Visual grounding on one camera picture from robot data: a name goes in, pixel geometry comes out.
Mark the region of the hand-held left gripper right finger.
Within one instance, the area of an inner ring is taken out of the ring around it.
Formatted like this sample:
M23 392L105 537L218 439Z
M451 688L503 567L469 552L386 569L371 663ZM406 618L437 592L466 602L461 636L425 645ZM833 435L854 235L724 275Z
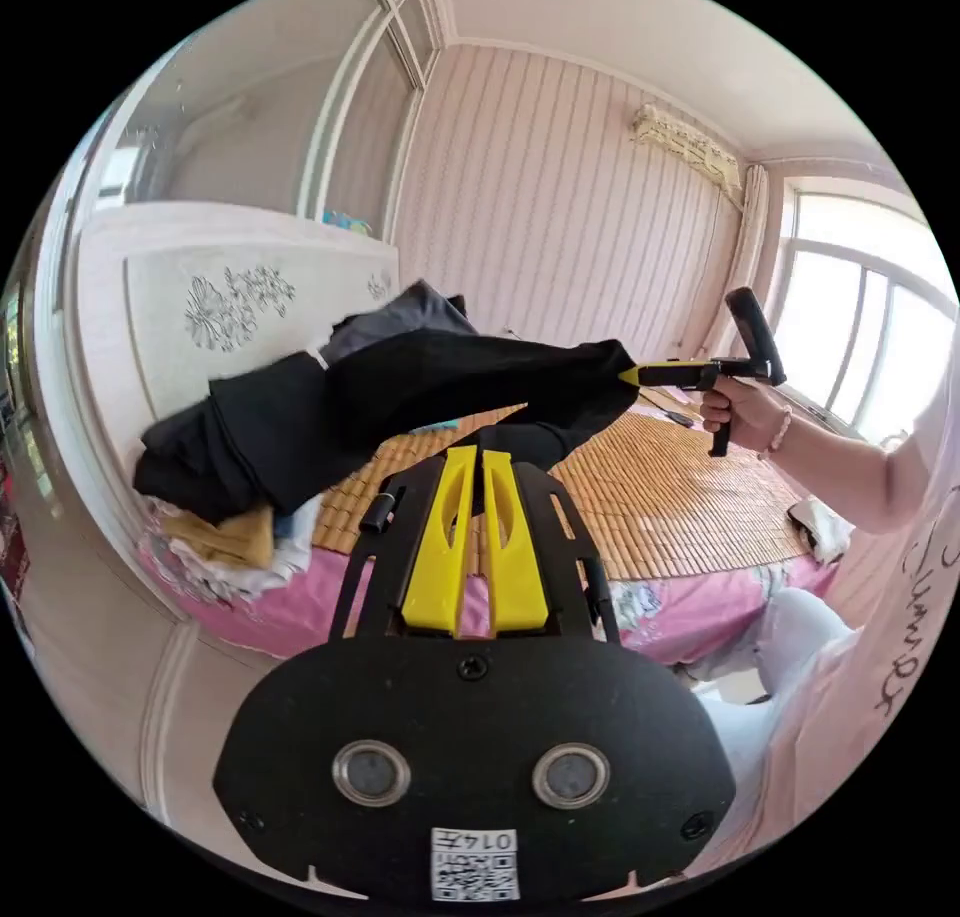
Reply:
M541 631L548 601L510 455L486 450L482 465L491 632Z

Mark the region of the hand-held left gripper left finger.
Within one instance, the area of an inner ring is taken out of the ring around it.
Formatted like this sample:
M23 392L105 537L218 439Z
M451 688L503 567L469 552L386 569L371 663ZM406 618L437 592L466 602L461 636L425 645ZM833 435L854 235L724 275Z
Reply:
M457 635L467 576L476 460L474 446L446 453L401 608L409 629Z

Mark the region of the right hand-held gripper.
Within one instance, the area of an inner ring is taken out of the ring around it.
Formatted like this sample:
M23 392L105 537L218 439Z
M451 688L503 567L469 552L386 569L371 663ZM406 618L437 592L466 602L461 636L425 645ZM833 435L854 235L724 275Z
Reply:
M636 387L674 387L698 393L713 390L721 376L758 380L759 363L750 358L670 360L637 365L618 374L621 381Z

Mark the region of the person's right hand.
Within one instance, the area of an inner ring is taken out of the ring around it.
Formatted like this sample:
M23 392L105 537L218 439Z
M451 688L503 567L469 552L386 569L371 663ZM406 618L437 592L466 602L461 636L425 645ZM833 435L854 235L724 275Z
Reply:
M792 421L792 410L768 388L720 376L701 399L705 431L718 434L729 427L729 440L761 458L777 450Z

